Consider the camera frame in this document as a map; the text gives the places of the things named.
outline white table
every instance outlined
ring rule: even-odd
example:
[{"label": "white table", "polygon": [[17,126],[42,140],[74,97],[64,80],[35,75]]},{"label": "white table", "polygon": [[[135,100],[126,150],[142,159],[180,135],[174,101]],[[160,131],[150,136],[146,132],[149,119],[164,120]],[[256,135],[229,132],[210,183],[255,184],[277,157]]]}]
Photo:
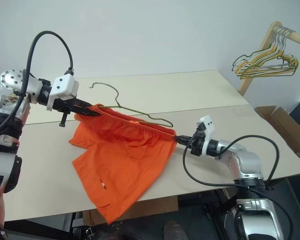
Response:
[{"label": "white table", "polygon": [[[196,121],[210,115],[214,121],[213,138],[216,140],[231,141],[247,134],[269,137],[277,143],[281,156],[274,178],[300,174],[300,159],[217,71],[79,79],[78,98],[90,103],[113,104],[115,93],[111,88],[100,85],[99,92],[97,89],[96,92],[89,91],[91,89],[87,86],[97,81],[116,87],[123,106],[157,113],[153,116],[172,121],[179,135],[191,135],[196,129]],[[136,84],[138,91],[132,88]],[[29,123],[32,124],[23,128],[18,151],[22,157],[19,182],[13,191],[4,196],[6,221],[95,208],[71,164],[85,151],[68,143],[79,123],[70,120],[62,128],[59,122],[55,122],[60,119],[60,113],[51,114],[42,106],[31,109]],[[275,159],[272,145],[261,139],[247,139],[241,144],[259,155],[266,178]],[[213,189],[194,182],[186,175],[182,165],[183,149],[184,146],[177,146],[162,175],[139,200]],[[195,157],[189,153],[187,166],[202,181],[232,182],[227,167],[211,157]]]}]

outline black wire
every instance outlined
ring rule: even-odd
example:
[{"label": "black wire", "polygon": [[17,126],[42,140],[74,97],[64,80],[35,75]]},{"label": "black wire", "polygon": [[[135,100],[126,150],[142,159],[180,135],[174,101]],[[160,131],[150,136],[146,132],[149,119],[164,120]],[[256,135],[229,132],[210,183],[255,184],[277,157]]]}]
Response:
[{"label": "black wire", "polygon": [[27,62],[26,62],[26,69],[25,69],[25,71],[23,71],[23,82],[22,82],[20,93],[19,93],[19,99],[18,99],[15,107],[13,108],[13,110],[10,112],[9,116],[0,124],[0,131],[16,116],[16,113],[17,113],[19,107],[21,106],[21,104],[24,100],[24,97],[26,96],[26,92],[27,92],[27,88],[28,88],[28,82],[29,82],[29,76],[32,75],[30,73],[30,68],[31,68],[31,62],[32,62],[32,57],[34,55],[35,47],[36,47],[36,44],[37,44],[38,40],[43,35],[46,35],[46,34],[50,34],[50,35],[53,35],[53,36],[57,37],[63,43],[63,45],[64,45],[64,47],[65,47],[65,49],[66,49],[66,51],[69,55],[69,60],[70,60],[69,69],[72,70],[73,67],[74,67],[70,49],[69,49],[68,45],[66,44],[66,42],[62,39],[61,36],[59,36],[58,34],[56,34],[53,31],[42,31],[42,32],[38,33],[35,36],[35,38],[33,39],[32,43],[31,43],[31,46],[30,46],[28,59],[27,59]]},{"label": "black wire", "polygon": [[274,164],[273,164],[273,167],[272,167],[272,170],[269,174],[269,177],[268,179],[266,180],[265,184],[268,185],[277,169],[277,165],[279,163],[279,157],[280,157],[280,152],[279,152],[279,148],[277,146],[277,144],[271,140],[270,138],[266,137],[266,136],[260,136],[260,135],[245,135],[245,136],[241,136],[241,137],[238,137],[236,140],[232,141],[226,148],[222,149],[222,151],[220,152],[219,154],[219,157],[225,153],[233,144],[235,144],[236,142],[239,142],[240,140],[242,139],[247,139],[247,138],[257,138],[257,139],[264,139],[268,142],[270,142],[273,146],[274,146],[274,149],[275,149],[275,161],[274,161]]},{"label": "black wire", "polygon": [[[211,187],[236,187],[236,188],[244,188],[244,189],[247,189],[248,191],[251,191],[251,192],[254,192],[255,194],[258,194],[262,198],[269,199],[274,204],[276,204],[284,212],[284,214],[288,218],[288,221],[289,221],[289,224],[290,224],[290,231],[289,231],[289,235],[288,235],[287,239],[291,240],[292,239],[292,235],[293,235],[293,231],[294,231],[294,225],[293,225],[292,219],[291,219],[289,213],[285,210],[285,208],[280,203],[278,203],[277,201],[273,200],[272,198],[270,198],[269,196],[265,195],[264,193],[262,193],[262,192],[260,192],[260,191],[258,191],[256,189],[254,189],[254,188],[251,188],[249,186],[246,186],[246,185],[235,184],[235,183],[221,183],[221,184],[219,184],[219,183],[209,183],[209,182],[200,181],[200,180],[196,179],[194,176],[191,175],[191,173],[188,171],[187,166],[186,166],[186,154],[187,154],[187,150],[188,150],[190,144],[192,143],[192,141],[195,138],[195,135],[198,132],[199,132],[199,130],[197,129],[195,131],[195,133],[193,134],[193,136],[191,137],[191,139],[189,140],[189,142],[187,143],[187,145],[185,146],[184,151],[183,151],[182,163],[183,163],[183,168],[184,168],[184,171],[186,172],[186,174],[192,180],[194,180],[195,182],[197,182],[199,184],[202,184],[202,185],[207,185],[207,186],[211,186]],[[265,139],[265,140],[271,142],[274,145],[274,148],[277,151],[277,158],[275,159],[275,163],[273,165],[272,170],[273,169],[276,170],[276,167],[277,167],[278,161],[279,161],[279,149],[278,149],[278,146],[276,145],[276,143],[274,141],[272,141],[270,138],[267,138],[265,136],[260,136],[260,135],[246,135],[246,136],[239,137],[236,140],[234,140],[233,142],[231,142],[226,148],[224,148],[220,152],[219,156],[221,154],[223,154],[225,151],[227,151],[233,144],[235,144],[236,142],[238,142],[238,141],[240,141],[242,139],[245,139],[245,138],[261,138],[261,139]]]}]

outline white wall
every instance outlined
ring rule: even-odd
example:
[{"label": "white wall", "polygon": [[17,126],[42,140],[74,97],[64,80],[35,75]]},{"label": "white wall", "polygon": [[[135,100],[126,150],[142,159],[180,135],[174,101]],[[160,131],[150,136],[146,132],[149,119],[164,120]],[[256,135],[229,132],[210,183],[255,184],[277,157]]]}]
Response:
[{"label": "white wall", "polygon": [[[300,32],[300,0],[0,0],[0,73],[25,68],[34,36],[52,30],[68,43],[77,78],[218,69],[238,88],[232,62],[256,50],[273,21]],[[288,40],[286,51],[300,61],[300,45]],[[62,45],[43,37],[32,73],[51,80],[67,67]],[[289,111],[300,66],[293,77],[256,79],[245,97]]]}]

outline orange fabric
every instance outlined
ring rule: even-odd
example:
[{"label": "orange fabric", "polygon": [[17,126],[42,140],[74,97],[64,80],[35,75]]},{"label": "orange fabric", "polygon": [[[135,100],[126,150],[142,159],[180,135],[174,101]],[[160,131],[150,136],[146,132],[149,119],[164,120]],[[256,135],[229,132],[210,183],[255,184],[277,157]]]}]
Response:
[{"label": "orange fabric", "polygon": [[72,164],[88,197],[110,224],[161,174],[175,150],[176,132],[99,106],[90,109],[101,116],[74,116],[81,123],[69,142],[87,149]]}]

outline clothing rack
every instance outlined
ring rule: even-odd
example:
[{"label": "clothing rack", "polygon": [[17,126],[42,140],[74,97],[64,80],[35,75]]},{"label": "clothing rack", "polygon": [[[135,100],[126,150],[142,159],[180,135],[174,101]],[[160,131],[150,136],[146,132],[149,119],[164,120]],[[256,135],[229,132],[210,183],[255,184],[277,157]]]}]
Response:
[{"label": "clothing rack", "polygon": [[[271,23],[268,31],[265,34],[263,41],[259,47],[259,50],[267,48],[272,43],[272,31],[277,26],[282,26],[282,23],[279,21],[275,21],[275,22]],[[289,34],[289,36],[287,38],[300,44],[300,33],[298,33],[298,32],[292,32],[291,34]],[[253,79],[254,79],[253,77],[249,77],[249,78],[242,80],[241,86],[238,90],[238,92],[242,96],[245,95],[245,93],[248,90]]]}]

